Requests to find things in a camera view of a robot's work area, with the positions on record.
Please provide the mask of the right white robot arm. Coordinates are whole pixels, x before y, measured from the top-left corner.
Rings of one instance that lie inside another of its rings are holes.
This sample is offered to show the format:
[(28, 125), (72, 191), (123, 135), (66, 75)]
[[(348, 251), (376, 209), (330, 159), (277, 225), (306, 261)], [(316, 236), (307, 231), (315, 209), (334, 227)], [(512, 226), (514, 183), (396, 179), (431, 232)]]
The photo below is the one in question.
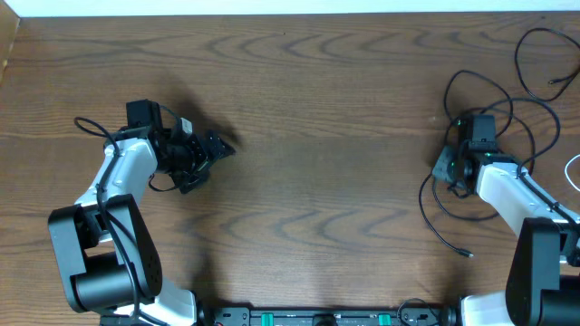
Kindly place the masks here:
[(579, 265), (579, 215), (555, 201), (512, 156), (501, 152), (492, 115), (452, 123), (433, 173), (490, 204), (517, 236), (505, 290), (462, 298), (444, 309), (442, 325), (576, 325), (579, 279), (561, 264)]

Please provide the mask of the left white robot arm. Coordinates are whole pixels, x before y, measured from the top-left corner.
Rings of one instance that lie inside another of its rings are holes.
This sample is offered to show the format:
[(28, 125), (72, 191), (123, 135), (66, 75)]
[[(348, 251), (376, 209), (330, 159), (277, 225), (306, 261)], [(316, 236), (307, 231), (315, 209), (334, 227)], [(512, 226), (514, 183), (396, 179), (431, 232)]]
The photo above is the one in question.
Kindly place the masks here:
[(212, 325), (214, 313), (193, 292), (167, 279), (139, 210), (158, 174), (187, 194), (235, 149), (208, 130), (176, 116), (166, 128), (155, 101), (126, 105), (127, 124), (114, 133), (97, 125), (104, 161), (73, 205), (55, 209), (48, 230), (65, 298), (78, 313), (95, 312), (102, 325)]

